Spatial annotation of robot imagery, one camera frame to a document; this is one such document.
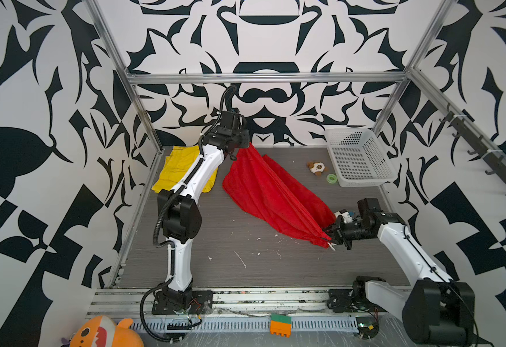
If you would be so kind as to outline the green circuit board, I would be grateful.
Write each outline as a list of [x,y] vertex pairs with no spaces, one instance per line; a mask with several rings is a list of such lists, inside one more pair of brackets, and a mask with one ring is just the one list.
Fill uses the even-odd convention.
[[358,316],[356,317],[356,321],[358,328],[356,336],[361,340],[374,340],[380,332],[380,326],[373,316]]

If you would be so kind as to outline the green tape roll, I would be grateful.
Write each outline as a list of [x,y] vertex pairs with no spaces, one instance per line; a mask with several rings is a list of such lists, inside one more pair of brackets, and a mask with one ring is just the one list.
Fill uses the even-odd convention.
[[326,181],[329,184],[336,184],[338,182],[338,178],[335,174],[330,173],[326,176]]

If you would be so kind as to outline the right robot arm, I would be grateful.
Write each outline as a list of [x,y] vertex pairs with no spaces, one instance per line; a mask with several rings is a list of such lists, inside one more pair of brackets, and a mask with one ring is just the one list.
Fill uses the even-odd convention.
[[332,243],[348,250],[354,241],[378,240],[399,264],[411,288],[395,289],[383,278],[359,276],[350,291],[330,290],[328,308],[335,313],[365,312],[372,316],[381,309],[403,323],[415,344],[477,346],[479,330],[472,288],[439,267],[399,214],[385,212],[372,198],[360,200],[358,209],[354,218],[339,213],[325,233]]

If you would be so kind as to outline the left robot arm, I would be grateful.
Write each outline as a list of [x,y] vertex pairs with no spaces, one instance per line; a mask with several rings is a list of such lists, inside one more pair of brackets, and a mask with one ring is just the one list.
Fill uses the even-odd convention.
[[192,244],[201,229],[198,201],[215,170],[238,148],[250,143],[246,119],[232,108],[218,114],[215,125],[200,136],[199,156],[183,178],[158,194],[158,220],[153,244],[169,248],[166,284],[154,290],[154,315],[167,315],[188,309],[192,301]]

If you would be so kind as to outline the white plastic basket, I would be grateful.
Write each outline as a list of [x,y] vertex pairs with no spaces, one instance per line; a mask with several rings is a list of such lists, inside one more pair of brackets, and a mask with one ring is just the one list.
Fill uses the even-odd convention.
[[325,130],[325,140],[343,188],[378,187],[398,175],[371,129],[331,127]]

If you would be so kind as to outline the orange shark plush toy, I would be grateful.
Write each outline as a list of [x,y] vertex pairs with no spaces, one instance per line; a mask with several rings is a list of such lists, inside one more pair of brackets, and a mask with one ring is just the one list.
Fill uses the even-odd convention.
[[87,321],[70,339],[62,338],[62,346],[144,347],[142,338],[131,329],[134,320],[124,318],[115,322],[101,315]]

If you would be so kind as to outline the orange green toy block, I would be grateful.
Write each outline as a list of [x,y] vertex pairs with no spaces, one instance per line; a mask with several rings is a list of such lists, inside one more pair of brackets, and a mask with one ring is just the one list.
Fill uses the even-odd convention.
[[290,338],[292,333],[292,319],[286,315],[272,314],[270,316],[270,334]]

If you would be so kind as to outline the grey wall hook rack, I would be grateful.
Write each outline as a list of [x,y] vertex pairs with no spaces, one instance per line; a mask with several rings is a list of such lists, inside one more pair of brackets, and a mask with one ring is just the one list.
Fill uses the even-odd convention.
[[468,146],[468,156],[487,164],[489,169],[485,171],[485,174],[497,176],[506,186],[506,152],[494,144],[470,116],[458,113],[450,104],[445,107],[440,106],[438,109],[443,114],[440,123],[453,130],[450,158],[454,159],[457,145],[464,143]]

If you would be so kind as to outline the brown white plush toy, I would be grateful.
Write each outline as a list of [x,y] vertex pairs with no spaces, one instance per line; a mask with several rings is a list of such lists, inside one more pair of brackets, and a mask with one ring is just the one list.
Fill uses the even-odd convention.
[[315,176],[322,176],[322,174],[327,171],[323,162],[308,162],[307,167]]

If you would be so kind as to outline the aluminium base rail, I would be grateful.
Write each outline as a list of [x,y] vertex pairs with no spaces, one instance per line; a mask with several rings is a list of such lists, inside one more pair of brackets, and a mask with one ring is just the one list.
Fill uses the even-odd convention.
[[[333,287],[284,288],[197,288],[194,296],[205,296],[201,308],[216,315],[255,316],[271,312],[292,315],[329,312],[327,301]],[[140,300],[146,289],[99,289],[88,308],[87,318],[107,315],[111,318],[138,318]]]

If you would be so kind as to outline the yellow shorts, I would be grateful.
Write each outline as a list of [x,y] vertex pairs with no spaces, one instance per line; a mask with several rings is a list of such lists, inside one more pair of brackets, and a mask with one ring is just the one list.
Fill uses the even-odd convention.
[[199,147],[174,146],[172,152],[165,158],[163,169],[157,182],[151,188],[153,192],[171,190],[180,182],[200,155]]

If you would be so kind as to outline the red shorts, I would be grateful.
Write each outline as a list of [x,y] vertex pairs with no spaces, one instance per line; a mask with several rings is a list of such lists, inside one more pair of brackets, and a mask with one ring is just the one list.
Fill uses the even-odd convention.
[[222,187],[246,213],[277,232],[327,249],[330,237],[324,228],[336,217],[315,193],[293,178],[267,155],[251,145],[237,153]]

